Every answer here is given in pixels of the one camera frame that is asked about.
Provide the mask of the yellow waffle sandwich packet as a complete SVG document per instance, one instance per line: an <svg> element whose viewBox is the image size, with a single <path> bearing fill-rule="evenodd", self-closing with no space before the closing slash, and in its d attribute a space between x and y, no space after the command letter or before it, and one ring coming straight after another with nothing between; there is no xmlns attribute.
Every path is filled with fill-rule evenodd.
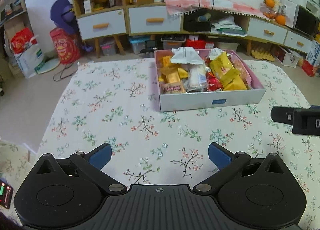
<svg viewBox="0 0 320 230"><path fill-rule="evenodd" d="M229 84L223 87L223 91L247 90L240 76L236 76Z"/></svg>

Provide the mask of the white torn snack bag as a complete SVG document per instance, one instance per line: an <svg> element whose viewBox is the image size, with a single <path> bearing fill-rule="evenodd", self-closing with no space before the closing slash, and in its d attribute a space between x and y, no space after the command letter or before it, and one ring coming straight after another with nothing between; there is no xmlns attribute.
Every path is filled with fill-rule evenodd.
<svg viewBox="0 0 320 230"><path fill-rule="evenodd" d="M200 57L199 52L193 47L179 47L172 49L173 56L170 59L174 64L187 64L187 65L203 65L204 60Z"/></svg>

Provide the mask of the floral tablecloth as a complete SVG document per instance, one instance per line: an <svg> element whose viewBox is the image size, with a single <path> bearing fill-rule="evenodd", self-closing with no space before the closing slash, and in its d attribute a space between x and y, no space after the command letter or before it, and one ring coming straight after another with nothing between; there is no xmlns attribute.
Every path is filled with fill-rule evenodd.
<svg viewBox="0 0 320 230"><path fill-rule="evenodd" d="M18 188L43 153L65 158L109 143L104 171L125 185L195 184L217 172L216 142L252 157L278 153L307 198L303 229L319 228L319 138L273 122L274 106L309 107L285 71L248 61L266 92L255 105L159 112L150 59L86 63L64 82L23 80L1 99L1 178Z"/></svg>

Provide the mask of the large yellow biscuit pack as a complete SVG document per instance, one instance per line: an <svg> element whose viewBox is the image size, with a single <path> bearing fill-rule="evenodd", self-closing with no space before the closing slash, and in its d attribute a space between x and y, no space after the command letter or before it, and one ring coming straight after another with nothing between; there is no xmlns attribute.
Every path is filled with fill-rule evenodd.
<svg viewBox="0 0 320 230"><path fill-rule="evenodd" d="M209 59L209 67L223 87L227 86L235 77L240 75L240 71L234 67L225 51L219 55L216 55L214 52L210 53Z"/></svg>

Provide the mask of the black device red display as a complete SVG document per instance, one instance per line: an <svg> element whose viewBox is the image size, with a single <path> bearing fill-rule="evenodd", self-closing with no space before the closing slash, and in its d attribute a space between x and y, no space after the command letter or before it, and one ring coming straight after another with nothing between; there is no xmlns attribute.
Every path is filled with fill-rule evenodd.
<svg viewBox="0 0 320 230"><path fill-rule="evenodd" d="M14 189L12 186L7 184L3 179L0 180L0 205L9 209L11 206L11 200L13 196Z"/></svg>

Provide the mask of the pink snack box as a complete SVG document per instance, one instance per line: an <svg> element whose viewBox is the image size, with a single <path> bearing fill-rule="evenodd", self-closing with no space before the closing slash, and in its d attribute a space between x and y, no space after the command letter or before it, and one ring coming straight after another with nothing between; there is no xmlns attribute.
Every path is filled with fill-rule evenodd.
<svg viewBox="0 0 320 230"><path fill-rule="evenodd" d="M159 109L161 112L210 108L213 106L236 106L258 104L266 90L246 63L232 50L225 50L227 56L236 54L248 70L251 87L247 90L223 91L221 82L214 76L209 67L210 53L219 55L215 50L195 49L204 60L203 65L174 64L170 62L171 50L154 52L158 77ZM188 71L188 78L178 83L167 83L160 69L167 66L180 66Z"/></svg>

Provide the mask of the orange fruit lower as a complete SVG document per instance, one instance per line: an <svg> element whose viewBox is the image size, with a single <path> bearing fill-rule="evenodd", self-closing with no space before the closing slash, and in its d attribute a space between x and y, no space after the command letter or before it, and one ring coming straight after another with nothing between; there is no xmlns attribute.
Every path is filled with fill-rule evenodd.
<svg viewBox="0 0 320 230"><path fill-rule="evenodd" d="M284 15L278 14L275 16L274 20L279 25L285 25L286 24L286 17Z"/></svg>

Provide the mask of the orange fruit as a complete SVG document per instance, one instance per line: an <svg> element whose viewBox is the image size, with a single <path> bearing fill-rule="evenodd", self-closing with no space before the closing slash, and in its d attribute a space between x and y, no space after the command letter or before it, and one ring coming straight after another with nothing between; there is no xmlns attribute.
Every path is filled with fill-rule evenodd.
<svg viewBox="0 0 320 230"><path fill-rule="evenodd" d="M284 15L278 14L275 16L274 20L279 25L285 25L286 24L286 17Z"/></svg>
<svg viewBox="0 0 320 230"><path fill-rule="evenodd" d="M275 6L274 0L263 0L263 2L269 8L274 8L274 6Z"/></svg>

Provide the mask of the yellow snack packet in box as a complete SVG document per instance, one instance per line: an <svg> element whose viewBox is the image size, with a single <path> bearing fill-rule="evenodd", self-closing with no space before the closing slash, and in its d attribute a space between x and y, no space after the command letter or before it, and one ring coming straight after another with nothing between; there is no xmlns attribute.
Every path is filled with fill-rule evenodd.
<svg viewBox="0 0 320 230"><path fill-rule="evenodd" d="M188 71L180 66L167 66L160 69L165 76L167 83L178 83L182 79L188 78Z"/></svg>

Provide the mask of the red box under cabinet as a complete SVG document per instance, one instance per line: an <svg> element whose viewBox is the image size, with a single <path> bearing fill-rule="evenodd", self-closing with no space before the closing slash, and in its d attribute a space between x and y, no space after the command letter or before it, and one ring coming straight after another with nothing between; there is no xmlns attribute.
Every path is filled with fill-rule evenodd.
<svg viewBox="0 0 320 230"><path fill-rule="evenodd" d="M215 44L212 41L205 41L205 40L191 40L186 39L184 43L184 47L192 47L194 49L213 49Z"/></svg>

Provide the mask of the red gift bag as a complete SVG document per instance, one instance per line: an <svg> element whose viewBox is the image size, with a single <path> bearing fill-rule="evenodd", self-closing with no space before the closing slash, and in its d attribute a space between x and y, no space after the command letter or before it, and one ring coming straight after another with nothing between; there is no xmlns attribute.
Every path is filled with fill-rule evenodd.
<svg viewBox="0 0 320 230"><path fill-rule="evenodd" d="M61 64L71 64L80 58L80 40L77 34L68 34L58 27L51 30L49 34Z"/></svg>

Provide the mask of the white shopping bag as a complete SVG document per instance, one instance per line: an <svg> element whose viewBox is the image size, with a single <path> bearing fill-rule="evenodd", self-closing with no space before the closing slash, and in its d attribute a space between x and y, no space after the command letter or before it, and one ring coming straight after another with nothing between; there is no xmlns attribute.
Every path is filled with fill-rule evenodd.
<svg viewBox="0 0 320 230"><path fill-rule="evenodd" d="M38 74L44 65L44 54L37 42L38 35L28 27L17 32L10 42L10 49L25 78Z"/></svg>

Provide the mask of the purple plush toy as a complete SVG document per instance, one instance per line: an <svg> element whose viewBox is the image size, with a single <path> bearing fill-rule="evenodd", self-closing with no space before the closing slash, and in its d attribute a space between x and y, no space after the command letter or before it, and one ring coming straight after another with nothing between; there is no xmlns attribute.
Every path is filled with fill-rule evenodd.
<svg viewBox="0 0 320 230"><path fill-rule="evenodd" d="M73 5L69 0L57 0L54 2L50 9L50 19L67 34L73 35L79 32Z"/></svg>

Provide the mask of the pink shelf cloth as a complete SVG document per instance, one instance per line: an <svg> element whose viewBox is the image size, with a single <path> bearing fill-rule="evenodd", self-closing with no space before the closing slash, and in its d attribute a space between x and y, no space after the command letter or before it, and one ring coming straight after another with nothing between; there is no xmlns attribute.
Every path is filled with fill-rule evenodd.
<svg viewBox="0 0 320 230"><path fill-rule="evenodd" d="M204 8L266 18L258 9L232 0L164 0L164 2L170 15L191 13Z"/></svg>

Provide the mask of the wooden white drawer cabinet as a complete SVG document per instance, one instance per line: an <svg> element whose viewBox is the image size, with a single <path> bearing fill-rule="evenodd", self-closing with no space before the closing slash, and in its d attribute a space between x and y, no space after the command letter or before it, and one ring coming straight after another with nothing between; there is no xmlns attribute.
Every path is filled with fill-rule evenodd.
<svg viewBox="0 0 320 230"><path fill-rule="evenodd" d="M199 9L191 13L170 15L165 2L150 4L134 4L132 0L121 0L120 6L106 7L96 12L84 12L84 0L72 0L80 36L83 41L113 37L116 44L121 46L120 35L145 34L202 34L217 38L239 38L238 35L223 34L212 30L206 31L200 24L192 28L187 20L199 13ZM253 41L272 43L287 47L297 52L308 53L311 50L312 40L290 29L279 25L274 20L256 18L244 14L210 10L214 13L230 14L244 29L243 39L247 40L247 49L250 50Z"/></svg>

